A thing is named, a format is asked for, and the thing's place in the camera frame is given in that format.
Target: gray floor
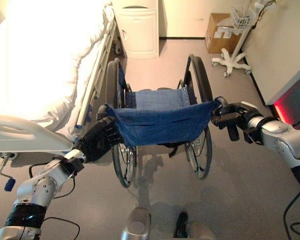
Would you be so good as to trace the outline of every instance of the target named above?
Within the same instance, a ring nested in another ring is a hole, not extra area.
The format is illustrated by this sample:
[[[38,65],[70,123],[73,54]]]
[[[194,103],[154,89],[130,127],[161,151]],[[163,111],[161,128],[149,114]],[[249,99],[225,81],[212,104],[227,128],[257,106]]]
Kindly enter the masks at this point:
[[[262,114],[271,114],[262,105],[250,76],[235,70],[223,78],[225,68],[211,66],[211,58],[218,54],[208,54],[202,40],[161,41],[160,49],[157,59],[122,61],[132,90],[176,88],[184,76],[188,55],[194,54],[204,62],[214,97],[224,96],[230,103],[250,102]],[[104,99],[103,92],[96,105]],[[76,177],[75,191],[53,200],[46,216],[80,224],[80,240],[119,239],[127,217],[137,206],[151,212],[151,240],[171,238],[182,210],[188,212],[190,221],[210,226],[220,240],[286,239],[282,214],[299,191],[290,169],[276,153],[245,143],[242,134],[238,142],[231,142],[226,130],[212,124],[209,127],[213,157],[207,179],[195,177],[182,147],[169,158],[165,147],[144,146],[138,148],[135,180],[125,189],[117,180],[108,152],[85,166]],[[4,192],[6,179],[0,176],[0,228],[12,208],[18,185],[28,178],[29,164],[50,157],[47,153],[21,153],[16,161],[8,163],[5,171],[17,183],[12,192]],[[72,183],[67,182],[62,191],[71,187]],[[300,221],[300,199],[287,219],[290,223]],[[68,240],[76,235],[75,226],[55,220],[45,222],[42,231],[42,240]]]

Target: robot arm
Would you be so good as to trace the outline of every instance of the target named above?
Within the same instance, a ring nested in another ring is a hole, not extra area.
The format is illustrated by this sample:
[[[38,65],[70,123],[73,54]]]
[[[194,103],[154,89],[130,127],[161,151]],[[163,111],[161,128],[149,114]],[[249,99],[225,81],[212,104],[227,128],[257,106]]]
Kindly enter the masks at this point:
[[[51,200],[69,178],[84,168],[85,159],[77,149],[64,157],[55,156],[34,177],[23,182],[17,190],[12,211],[0,229],[0,240],[39,240]]]
[[[46,211],[60,187],[84,168],[83,163],[97,160],[120,140],[113,121],[100,113],[96,125],[73,150],[65,156],[53,157],[18,187],[12,211],[0,229],[0,240],[39,240]]]
[[[228,127],[228,130],[235,129],[237,134],[235,136],[231,136],[229,131],[231,140],[239,139],[238,126],[243,130],[246,142],[264,145],[278,152],[300,184],[300,130],[274,117],[263,117],[258,109],[249,103],[227,105],[223,98],[220,102],[222,106],[214,112],[212,123],[220,129],[224,127]]]

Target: hospital bed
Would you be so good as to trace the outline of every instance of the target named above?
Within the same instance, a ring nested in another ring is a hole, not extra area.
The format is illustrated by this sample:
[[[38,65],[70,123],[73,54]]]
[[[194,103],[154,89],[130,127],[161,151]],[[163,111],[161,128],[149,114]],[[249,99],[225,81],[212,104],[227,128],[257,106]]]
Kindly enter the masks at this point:
[[[116,21],[108,0],[11,0],[0,25],[0,152],[64,154],[91,120]]]

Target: white bedside cabinet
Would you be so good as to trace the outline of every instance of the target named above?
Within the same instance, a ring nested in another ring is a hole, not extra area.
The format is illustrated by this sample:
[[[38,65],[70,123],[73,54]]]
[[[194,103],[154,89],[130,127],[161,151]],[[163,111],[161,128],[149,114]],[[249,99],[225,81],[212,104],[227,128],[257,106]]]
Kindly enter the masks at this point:
[[[159,57],[158,0],[113,0],[124,53],[128,58]]]

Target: cabinet handle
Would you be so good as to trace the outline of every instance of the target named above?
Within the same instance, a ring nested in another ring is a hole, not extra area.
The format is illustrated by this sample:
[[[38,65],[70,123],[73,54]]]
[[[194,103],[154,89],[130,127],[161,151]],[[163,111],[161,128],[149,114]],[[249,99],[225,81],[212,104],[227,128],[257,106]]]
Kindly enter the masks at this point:
[[[123,40],[127,40],[126,35],[127,35],[126,31],[122,29]]]

